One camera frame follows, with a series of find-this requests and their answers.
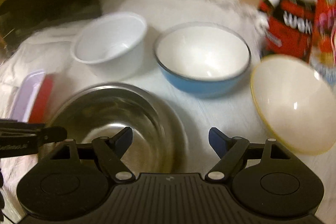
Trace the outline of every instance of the white bowl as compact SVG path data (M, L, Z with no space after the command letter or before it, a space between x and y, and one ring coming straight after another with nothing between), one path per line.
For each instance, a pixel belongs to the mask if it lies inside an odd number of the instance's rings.
M283 55L262 59L251 76L260 117L294 151L316 155L336 141L336 98L305 62Z
M199 96L223 94L248 69L251 52L232 30L213 23L185 23L161 35L154 53L175 87Z
M120 80L135 73L143 60L146 20L121 12L89 23L71 46L72 57L104 80Z

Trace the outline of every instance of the round black pad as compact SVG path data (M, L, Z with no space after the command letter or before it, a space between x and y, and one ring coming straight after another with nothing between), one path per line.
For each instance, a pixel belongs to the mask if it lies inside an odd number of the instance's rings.
M265 175L260 183L267 192L276 195L289 195L300 187L300 182L296 177L285 173Z
M75 191L79 184L79 179L74 175L51 174L41 181L41 188L50 195L65 195Z
M30 215L51 221L87 214L105 200L106 177L97 169L63 160L36 165L17 186L17 197Z
M240 171L232 193L244 206L268 217L289 218L308 214L323 198L323 184L303 163L272 160Z

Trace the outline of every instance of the metal rivet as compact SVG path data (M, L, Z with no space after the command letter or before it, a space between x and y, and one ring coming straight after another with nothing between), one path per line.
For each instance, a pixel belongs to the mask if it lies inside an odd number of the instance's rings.
M123 171L123 172L116 173L115 177L118 180L128 180L128 179L132 178L132 174L130 172Z
M210 178L212 180L221 180L224 177L225 177L224 174L222 172L218 172L218 171L210 172L208 174L208 178Z

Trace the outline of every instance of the yellow-rimmed bowl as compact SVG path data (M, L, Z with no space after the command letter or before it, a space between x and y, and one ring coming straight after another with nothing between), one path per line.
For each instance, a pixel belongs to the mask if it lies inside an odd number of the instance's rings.
M294 151L317 155L336 141L336 97L305 62L263 58L251 75L256 109L276 138Z

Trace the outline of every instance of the white fluffy rug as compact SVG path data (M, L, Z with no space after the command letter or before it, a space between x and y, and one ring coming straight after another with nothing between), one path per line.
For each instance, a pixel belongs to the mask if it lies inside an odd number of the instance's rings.
M179 115L189 142L189 158L185 172L204 174L218 157L208 143L208 131L217 127L230 136L243 136L251 142L264 142L267 131L259 119L251 98L249 78L237 89L218 99L199 100L172 87L161 75L152 56L152 43L160 32L185 22L213 22L240 34L251 48L253 65L259 62L260 36L254 29L254 7L238 0L101 0L103 13L132 11L144 16L149 23L145 38L147 57L143 67L123 82L136 85L164 99ZM74 62L69 55L70 42L88 21L64 24L45 29L27 39L17 53L0 67L0 115L7 117L13 96L23 78L30 72L44 69L55 74L53 92L47 110L55 110L73 93L99 82L85 65ZM336 151L319 157L300 158L322 179L325 199L318 216L326 223L335 223L336 211ZM17 221L23 212L16 201L16 186L20 178L37 162L37 156L2 159L7 215Z

